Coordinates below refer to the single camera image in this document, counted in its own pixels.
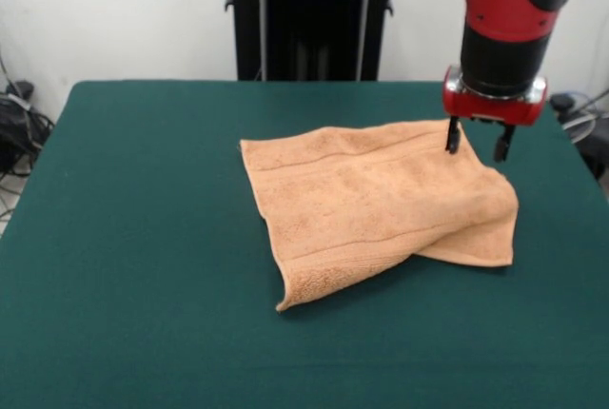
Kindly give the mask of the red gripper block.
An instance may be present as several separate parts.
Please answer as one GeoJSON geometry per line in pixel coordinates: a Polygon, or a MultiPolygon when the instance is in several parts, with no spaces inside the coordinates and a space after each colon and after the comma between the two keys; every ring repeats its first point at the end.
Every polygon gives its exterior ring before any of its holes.
{"type": "Polygon", "coordinates": [[[515,133],[514,126],[532,126],[540,117],[548,92],[545,78],[537,77],[522,96],[494,98],[469,90],[462,79],[460,66],[448,68],[442,87],[442,103],[450,115],[445,150],[454,155],[461,143],[460,118],[483,119],[503,123],[503,133],[498,138],[493,159],[506,161],[515,133]]]}

